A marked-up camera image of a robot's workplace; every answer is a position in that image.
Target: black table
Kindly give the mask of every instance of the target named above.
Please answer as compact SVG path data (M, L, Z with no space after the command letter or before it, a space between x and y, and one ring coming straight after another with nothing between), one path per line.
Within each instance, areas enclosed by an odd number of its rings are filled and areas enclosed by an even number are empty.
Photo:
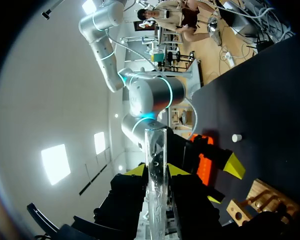
M195 92L195 132L215 137L245 166L243 180L218 171L215 188L243 201L256 178L300 203L300 42L292 37L260 52ZM243 140L232 142L233 134Z

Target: transparent cylinder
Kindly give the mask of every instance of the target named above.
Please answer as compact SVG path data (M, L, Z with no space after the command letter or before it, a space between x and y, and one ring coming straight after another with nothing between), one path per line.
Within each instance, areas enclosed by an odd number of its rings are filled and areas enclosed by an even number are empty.
M145 162L148 167L148 210L152 240L163 240L167 208L167 130L145 130Z

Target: small white cup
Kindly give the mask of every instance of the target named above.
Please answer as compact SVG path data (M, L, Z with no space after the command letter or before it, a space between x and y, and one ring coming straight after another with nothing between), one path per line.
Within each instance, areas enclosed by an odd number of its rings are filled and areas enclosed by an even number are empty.
M232 141L233 141L234 143L239 142L239 141L241 141L241 140L242 140L242 136L241 136L240 134L233 134L233 135L232 135Z

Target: orange block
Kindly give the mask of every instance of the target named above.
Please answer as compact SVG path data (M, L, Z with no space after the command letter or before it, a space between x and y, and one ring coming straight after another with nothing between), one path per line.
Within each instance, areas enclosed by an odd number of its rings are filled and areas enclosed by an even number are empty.
M198 136L198 134L194 134L190 141L194 141L195 137ZM203 138L208 138L208 144L214 144L214 140L210 136L202 136ZM200 157L200 163L199 163L199 168L196 172L196 174L199 176L199 178L202 180L203 184L208 186L209 184L209 178L210 178L210 173L211 173L211 167L212 167L212 162L210 159L204 157L203 154L199 155Z

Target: square ceiling light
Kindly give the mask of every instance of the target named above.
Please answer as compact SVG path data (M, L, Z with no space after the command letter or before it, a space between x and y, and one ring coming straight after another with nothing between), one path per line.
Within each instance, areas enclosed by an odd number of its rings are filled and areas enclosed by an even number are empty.
M64 144L41 151L43 166L51 185L70 174L66 147Z
M84 4L82 4L82 8L85 14L89 15L97 11L97 7L93 0L86 0Z
M94 135L95 153L98 155L106 149L105 133L99 132Z

